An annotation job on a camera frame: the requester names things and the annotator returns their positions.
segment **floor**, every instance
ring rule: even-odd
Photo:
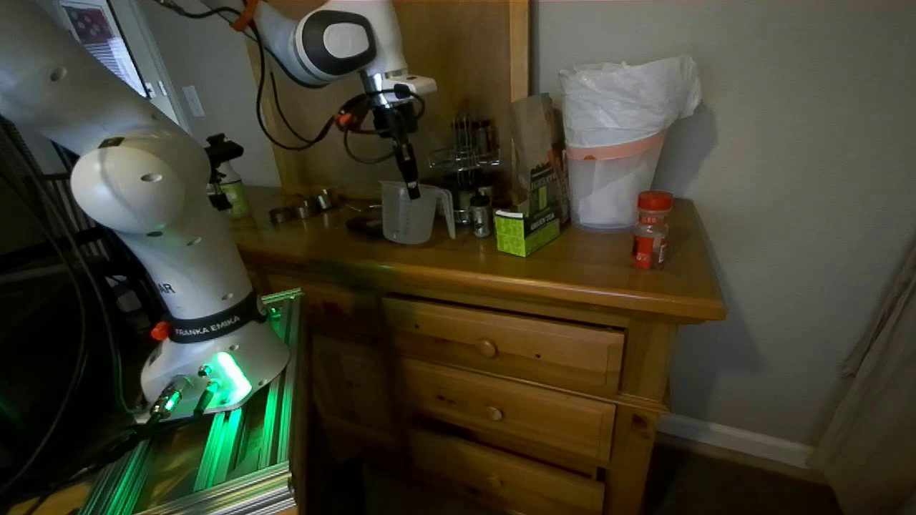
[[[326,476],[317,512],[333,515],[491,515],[408,476],[343,468]],[[840,515],[827,488],[781,472],[659,446],[645,515]]]

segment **baseboard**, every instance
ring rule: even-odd
[[[815,476],[810,469],[813,446],[781,442],[735,428],[708,425],[685,416],[665,416],[661,439],[677,439],[685,446],[702,446],[712,452],[730,452],[732,458],[750,458],[758,463],[772,463],[787,472]]]

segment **white wall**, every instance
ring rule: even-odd
[[[727,322],[688,330],[672,413],[813,443],[916,229],[916,4],[536,0],[536,89],[694,56],[705,109],[659,184],[697,200]]]
[[[240,162],[231,162],[240,182],[253,187],[277,187],[282,177],[272,143],[259,130],[256,119],[256,76],[246,41],[220,17],[187,21],[151,0],[136,4],[150,24],[194,142],[207,143],[210,134],[223,132],[229,142],[246,149]],[[200,99],[200,119],[180,94],[187,87],[193,87]]]

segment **dresser top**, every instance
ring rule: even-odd
[[[708,236],[691,200],[679,200],[665,270],[635,270],[629,233],[565,229],[533,259],[496,253],[496,242],[438,233],[426,247],[369,242],[346,229],[366,209],[343,203],[330,216],[272,227],[274,192],[253,190],[256,220],[236,223],[240,256],[256,270],[333,277],[382,292],[470,292],[622,309],[679,322],[718,322],[725,303],[712,276]]]

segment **cup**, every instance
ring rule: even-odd
[[[423,247],[432,242],[436,213],[448,219],[450,239],[456,242],[456,207],[448,190],[420,184],[420,197],[409,197],[397,182],[382,184],[382,233],[387,242],[403,247]]]

